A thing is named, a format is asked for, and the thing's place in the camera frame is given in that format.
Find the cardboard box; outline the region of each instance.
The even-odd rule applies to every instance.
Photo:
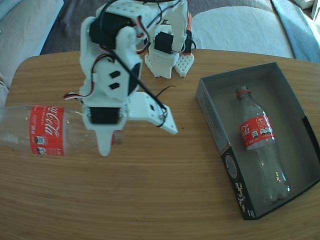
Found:
[[[270,117],[280,159],[290,185],[289,197],[263,201],[256,155],[240,132],[236,89],[247,86]],[[196,97],[221,154],[245,220],[259,219],[300,196],[320,181],[320,148],[290,84],[276,63],[230,71],[200,80]]]

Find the plastic bottle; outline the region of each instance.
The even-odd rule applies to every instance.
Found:
[[[121,131],[113,144],[121,143]],[[55,106],[0,108],[0,146],[37,155],[65,156],[97,147],[94,131],[87,130],[82,113]]]
[[[242,108],[240,130],[247,151],[254,151],[260,170],[264,199],[268,203],[284,200],[290,192],[283,170],[276,134],[265,110],[251,97],[246,86],[236,91]]]

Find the bottle neck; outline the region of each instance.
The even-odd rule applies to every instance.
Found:
[[[253,101],[253,98],[251,97],[251,94],[249,92],[244,92],[241,95],[238,96],[239,101],[242,102],[248,102]]]

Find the coca-cola logo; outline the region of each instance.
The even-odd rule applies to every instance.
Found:
[[[248,123],[246,125],[241,126],[241,133],[243,137],[250,133],[250,128]]]
[[[44,131],[46,134],[57,138],[60,137],[59,130],[61,127],[61,122],[58,118],[58,107],[51,106],[48,109],[48,113],[45,115],[45,126]]]

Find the white cushion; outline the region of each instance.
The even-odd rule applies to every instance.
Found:
[[[199,49],[294,56],[278,17],[253,7],[227,6],[199,13],[192,19],[192,37]]]
[[[0,74],[10,87],[19,65],[48,34],[59,0],[23,0],[0,21]]]
[[[296,4],[300,6],[301,9],[311,8],[315,0],[293,0]]]
[[[22,0],[0,0],[0,21]]]

